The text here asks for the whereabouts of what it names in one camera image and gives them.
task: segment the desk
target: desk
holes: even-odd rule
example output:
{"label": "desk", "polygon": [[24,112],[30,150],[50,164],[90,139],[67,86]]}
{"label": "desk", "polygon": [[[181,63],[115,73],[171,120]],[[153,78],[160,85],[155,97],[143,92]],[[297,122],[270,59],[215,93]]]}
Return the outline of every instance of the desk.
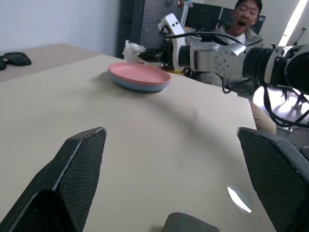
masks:
{"label": "desk", "polygon": [[[255,128],[248,100],[175,74],[161,92],[130,91],[111,81],[115,62],[95,55],[0,83],[0,220],[68,137],[105,126],[85,232],[150,232],[172,212],[223,232],[274,231],[236,136]],[[228,184],[250,196],[251,214]]]}

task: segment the stacked plates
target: stacked plates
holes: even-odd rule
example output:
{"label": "stacked plates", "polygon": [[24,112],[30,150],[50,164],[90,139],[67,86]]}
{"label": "stacked plates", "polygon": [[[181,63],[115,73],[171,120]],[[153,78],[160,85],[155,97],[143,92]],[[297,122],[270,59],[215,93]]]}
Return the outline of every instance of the stacked plates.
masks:
{"label": "stacked plates", "polygon": [[114,82],[137,91],[160,91],[170,82],[167,72],[143,64],[116,63],[110,65],[108,71]]}

